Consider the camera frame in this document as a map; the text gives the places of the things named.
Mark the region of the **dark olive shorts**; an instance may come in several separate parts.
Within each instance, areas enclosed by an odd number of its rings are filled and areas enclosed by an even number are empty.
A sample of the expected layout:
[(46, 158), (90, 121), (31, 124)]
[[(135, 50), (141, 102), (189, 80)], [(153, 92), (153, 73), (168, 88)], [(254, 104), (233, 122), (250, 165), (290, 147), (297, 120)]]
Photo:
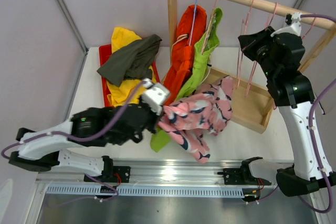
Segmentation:
[(119, 87), (124, 80), (151, 79), (150, 69), (159, 51), (161, 37), (153, 34), (144, 39), (135, 40), (114, 52), (97, 73)]

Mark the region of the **lime green shorts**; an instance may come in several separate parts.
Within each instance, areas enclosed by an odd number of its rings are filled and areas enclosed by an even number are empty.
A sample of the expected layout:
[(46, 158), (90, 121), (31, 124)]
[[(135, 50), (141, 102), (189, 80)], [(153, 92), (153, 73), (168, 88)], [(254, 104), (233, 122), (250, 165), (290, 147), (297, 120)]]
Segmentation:
[(217, 25), (220, 22), (222, 18), (223, 12), (221, 9), (216, 8), (215, 9), (215, 17), (213, 18), (213, 21), (215, 22), (213, 28), (210, 29), (210, 39), (207, 41), (207, 45), (205, 47), (204, 53), (201, 54), (202, 45), (206, 36), (206, 30), (207, 30), (207, 24), (205, 33), (201, 37), (201, 39), (195, 43), (194, 45), (194, 63), (193, 63), (193, 69), (192, 74), (189, 77), (189, 79), (184, 83), (181, 90), (179, 91), (177, 98), (174, 102), (172, 102), (169, 105), (166, 105), (168, 107), (171, 107), (177, 103), (177, 101), (185, 100), (188, 96), (193, 96), (193, 94), (196, 91), (196, 88), (198, 88), (199, 85), (203, 82), (203, 79), (206, 75), (207, 71), (207, 64), (209, 62), (209, 57), (213, 50), (219, 45), (219, 39), (216, 35), (216, 29)]

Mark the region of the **blue wire hanger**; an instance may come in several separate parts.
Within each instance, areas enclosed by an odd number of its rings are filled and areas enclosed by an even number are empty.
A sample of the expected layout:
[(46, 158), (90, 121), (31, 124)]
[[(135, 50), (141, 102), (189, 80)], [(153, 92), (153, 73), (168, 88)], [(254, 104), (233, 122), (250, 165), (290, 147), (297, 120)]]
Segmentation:
[(189, 36), (188, 46), (191, 46), (192, 39), (193, 39), (194, 24), (195, 24), (195, 20), (196, 20), (196, 12), (197, 12), (197, 2), (198, 2), (198, 0), (195, 0), (194, 9), (193, 9), (193, 20), (192, 20), (192, 26), (191, 26), (191, 32), (190, 32), (190, 36)]

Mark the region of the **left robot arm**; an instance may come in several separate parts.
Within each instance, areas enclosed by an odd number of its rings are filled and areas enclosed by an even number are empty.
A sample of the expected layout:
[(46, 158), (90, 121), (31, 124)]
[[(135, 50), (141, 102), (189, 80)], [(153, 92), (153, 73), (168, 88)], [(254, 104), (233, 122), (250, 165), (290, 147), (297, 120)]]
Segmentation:
[(24, 127), (17, 132), (18, 149), (8, 162), (31, 172), (48, 172), (52, 167), (64, 167), (82, 172), (90, 182), (116, 182), (120, 171), (114, 169), (109, 156), (88, 157), (70, 151), (71, 148), (123, 145), (129, 140), (140, 143), (142, 132), (156, 132), (162, 109), (154, 110), (147, 103), (118, 107), (88, 108), (74, 114), (63, 123), (35, 132)]

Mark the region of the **yellow shorts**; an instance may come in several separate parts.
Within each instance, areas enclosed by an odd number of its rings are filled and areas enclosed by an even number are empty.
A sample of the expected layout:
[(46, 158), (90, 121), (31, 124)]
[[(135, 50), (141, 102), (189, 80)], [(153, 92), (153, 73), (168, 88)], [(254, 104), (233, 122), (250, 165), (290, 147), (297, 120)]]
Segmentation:
[[(132, 43), (135, 40), (143, 39), (138, 36), (135, 32), (128, 30), (122, 27), (116, 27), (112, 33), (111, 37), (111, 46), (112, 53), (121, 49), (122, 47)], [(151, 78), (151, 80), (156, 83), (155, 76)], [(140, 83), (141, 80), (124, 80), (122, 81), (119, 87), (111, 84), (107, 81), (107, 86), (110, 91), (110, 94), (107, 95), (108, 100), (111, 106), (119, 106), (123, 105), (126, 99), (129, 97), (130, 93), (134, 90), (134, 88)]]

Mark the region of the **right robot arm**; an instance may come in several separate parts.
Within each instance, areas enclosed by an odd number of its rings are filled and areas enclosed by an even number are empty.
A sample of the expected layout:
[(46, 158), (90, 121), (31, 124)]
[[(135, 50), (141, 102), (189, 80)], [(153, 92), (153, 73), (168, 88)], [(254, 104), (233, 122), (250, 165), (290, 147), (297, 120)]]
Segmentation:
[(284, 119), (294, 162), (278, 168), (276, 183), (287, 197), (301, 196), (335, 185), (335, 172), (324, 153), (310, 80), (299, 70), (305, 54), (301, 36), (267, 27), (238, 37), (242, 53), (257, 62), (266, 76), (267, 89)]

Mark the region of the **pink patterned shorts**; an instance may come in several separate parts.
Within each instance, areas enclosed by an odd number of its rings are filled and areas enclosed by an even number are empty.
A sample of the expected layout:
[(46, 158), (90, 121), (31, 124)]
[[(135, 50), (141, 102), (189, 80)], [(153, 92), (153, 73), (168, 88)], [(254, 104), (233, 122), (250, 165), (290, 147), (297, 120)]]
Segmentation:
[(217, 136), (233, 116), (231, 76), (201, 84), (194, 94), (163, 107), (159, 127), (201, 164), (210, 159), (204, 133)]

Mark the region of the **orange shorts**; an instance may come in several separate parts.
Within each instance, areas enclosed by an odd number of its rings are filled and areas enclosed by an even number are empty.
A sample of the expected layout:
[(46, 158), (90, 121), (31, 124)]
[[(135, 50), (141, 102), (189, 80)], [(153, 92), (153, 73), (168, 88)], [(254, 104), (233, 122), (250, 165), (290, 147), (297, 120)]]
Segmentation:
[(207, 14), (206, 10), (198, 5), (193, 39), (191, 46), (188, 46), (193, 9), (194, 5), (190, 5), (186, 9), (176, 29), (176, 41), (171, 49), (171, 66), (163, 83), (170, 91), (170, 97), (166, 100), (165, 105), (169, 105), (175, 101), (182, 86), (191, 76), (195, 55), (194, 45), (205, 33)]

